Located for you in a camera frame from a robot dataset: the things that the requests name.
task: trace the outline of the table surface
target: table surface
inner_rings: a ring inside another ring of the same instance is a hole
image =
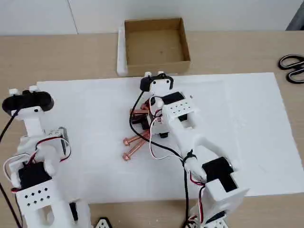
[[[286,72],[277,68],[277,60],[290,53],[304,54],[304,32],[187,32],[187,39],[191,54],[187,74],[275,73],[303,160],[304,87],[288,83]],[[8,96],[9,88],[21,90],[37,81],[117,77],[116,50],[117,34],[0,37],[1,102]],[[0,112],[0,126],[4,127],[8,119]],[[24,133],[23,123],[13,122],[1,144],[0,161],[15,153]],[[9,191],[10,185],[2,173],[0,180]],[[100,216],[107,216],[117,228],[179,228],[185,202],[109,203],[90,207],[93,224]],[[0,211],[1,227],[16,227],[2,196]],[[247,197],[228,217],[228,225],[302,227],[303,211],[304,194]]]

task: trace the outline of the white robotic arm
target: white robotic arm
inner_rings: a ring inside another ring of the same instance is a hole
[[[27,226],[91,228],[88,204],[82,200],[68,202],[57,182],[60,162],[71,155],[66,130],[46,132],[40,124],[39,118],[53,107],[54,101],[36,86],[21,95],[17,89],[10,90],[10,95],[2,107],[10,115],[19,110],[16,118],[24,121],[28,134],[21,137],[16,155],[4,163],[3,169]]]
[[[185,170],[204,187],[199,203],[190,211],[192,227],[225,227],[223,220],[237,208],[249,188],[239,171],[237,158],[210,141],[204,134],[199,109],[182,92],[172,92],[173,79],[159,72],[146,73],[141,90],[149,92],[147,120],[152,134],[170,133],[180,150]],[[158,116],[161,121],[151,122]],[[214,152],[218,158],[201,164],[195,154],[198,146]]]

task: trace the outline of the bracket with holes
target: bracket with holes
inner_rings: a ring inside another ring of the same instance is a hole
[[[54,180],[49,180],[16,193],[22,213],[34,211],[63,200]]]

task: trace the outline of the scissors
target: scissors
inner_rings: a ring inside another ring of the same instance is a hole
[[[289,65],[284,65],[283,61],[286,59],[296,59],[298,61],[295,63],[291,63]],[[293,84],[304,83],[304,79],[298,80],[298,79],[293,78],[295,75],[298,75],[298,74],[304,72],[304,56],[297,55],[297,54],[286,55],[279,60],[278,66],[281,70],[294,69],[294,71],[291,71],[286,75],[286,80],[288,82],[293,83]]]

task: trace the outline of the copper screw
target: copper screw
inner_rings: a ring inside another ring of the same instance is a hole
[[[147,131],[143,132],[142,135],[145,136],[145,137],[147,137],[146,135],[148,133],[149,133],[149,131],[147,130]],[[130,143],[132,143],[132,142],[134,142],[134,141],[136,141],[138,139],[140,139],[140,136],[138,136],[138,135],[133,136],[131,138],[124,138],[123,143],[124,143],[125,146],[130,146]]]
[[[131,159],[131,156],[138,151],[139,148],[141,148],[144,144],[146,143],[145,140],[140,139],[140,141],[128,152],[128,153],[123,153],[123,159],[125,161],[128,161]]]
[[[148,106],[145,103],[142,104],[141,109],[142,110],[149,110]]]
[[[149,113],[149,110],[142,110],[142,109],[137,109],[137,110],[134,110],[133,114],[148,114]]]

